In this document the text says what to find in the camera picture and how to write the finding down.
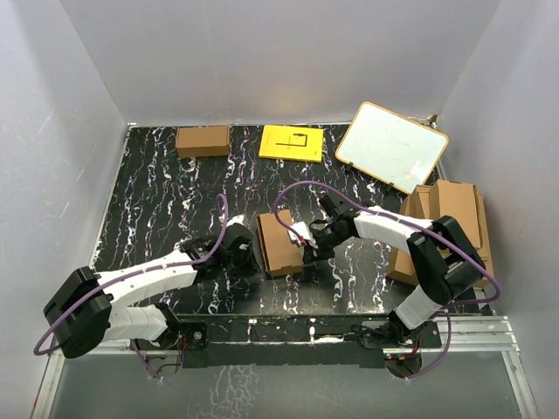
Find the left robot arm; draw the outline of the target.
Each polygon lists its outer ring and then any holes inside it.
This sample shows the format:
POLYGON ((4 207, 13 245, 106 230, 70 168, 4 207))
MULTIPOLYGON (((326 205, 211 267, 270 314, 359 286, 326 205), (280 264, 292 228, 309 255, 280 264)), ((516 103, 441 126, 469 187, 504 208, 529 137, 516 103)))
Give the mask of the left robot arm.
POLYGON ((181 334, 177 318, 168 308, 143 306, 142 301, 213 281, 224 271, 257 269, 252 240, 246 217, 235 216, 218 236, 188 240, 164 257, 117 271, 79 268, 44 308, 49 331, 67 359, 111 340, 148 340, 173 347, 181 334))

